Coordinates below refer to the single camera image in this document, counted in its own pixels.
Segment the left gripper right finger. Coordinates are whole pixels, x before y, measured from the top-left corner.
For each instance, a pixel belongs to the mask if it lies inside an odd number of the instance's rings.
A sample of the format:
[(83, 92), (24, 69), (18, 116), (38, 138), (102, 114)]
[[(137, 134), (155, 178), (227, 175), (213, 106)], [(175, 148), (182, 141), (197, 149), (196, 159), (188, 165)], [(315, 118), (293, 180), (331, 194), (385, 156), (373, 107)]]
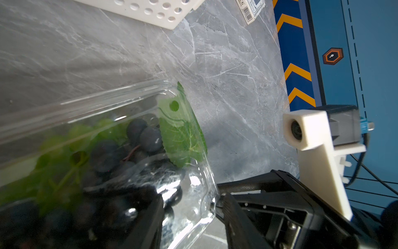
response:
[(223, 199), (222, 213), (229, 249), (272, 248), (231, 194)]

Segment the small black grape bunch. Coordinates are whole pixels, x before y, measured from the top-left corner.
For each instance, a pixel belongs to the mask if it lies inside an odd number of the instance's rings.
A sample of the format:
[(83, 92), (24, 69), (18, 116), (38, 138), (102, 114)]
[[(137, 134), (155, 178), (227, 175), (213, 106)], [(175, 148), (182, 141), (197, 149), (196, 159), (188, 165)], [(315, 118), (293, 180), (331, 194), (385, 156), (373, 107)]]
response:
[(1, 205), (3, 249), (119, 249), (153, 198), (161, 195), (164, 219), (160, 249), (174, 238), (173, 206), (182, 199), (184, 171), (166, 155), (159, 126), (136, 118), (127, 124), (127, 154), (94, 157), (83, 175), (83, 194), (71, 209), (41, 213), (32, 199)]

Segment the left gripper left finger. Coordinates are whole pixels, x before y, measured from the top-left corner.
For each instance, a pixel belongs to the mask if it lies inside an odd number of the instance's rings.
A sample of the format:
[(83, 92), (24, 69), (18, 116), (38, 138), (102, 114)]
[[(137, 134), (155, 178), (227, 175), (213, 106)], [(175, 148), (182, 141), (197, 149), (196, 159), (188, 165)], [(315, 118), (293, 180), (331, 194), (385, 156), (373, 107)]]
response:
[(148, 208), (138, 215), (130, 234), (120, 245), (120, 249), (159, 249), (162, 223), (165, 215), (161, 195), (153, 198)]

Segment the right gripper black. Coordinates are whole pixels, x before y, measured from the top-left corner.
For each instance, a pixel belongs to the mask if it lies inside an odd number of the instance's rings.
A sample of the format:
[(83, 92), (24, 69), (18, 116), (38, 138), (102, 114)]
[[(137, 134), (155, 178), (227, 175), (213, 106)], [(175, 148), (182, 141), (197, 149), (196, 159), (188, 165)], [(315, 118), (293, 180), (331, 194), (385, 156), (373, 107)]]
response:
[(272, 249), (395, 249), (398, 204), (381, 216), (352, 209), (347, 220), (282, 170), (217, 184), (216, 216), (223, 223), (223, 200), (231, 194)]

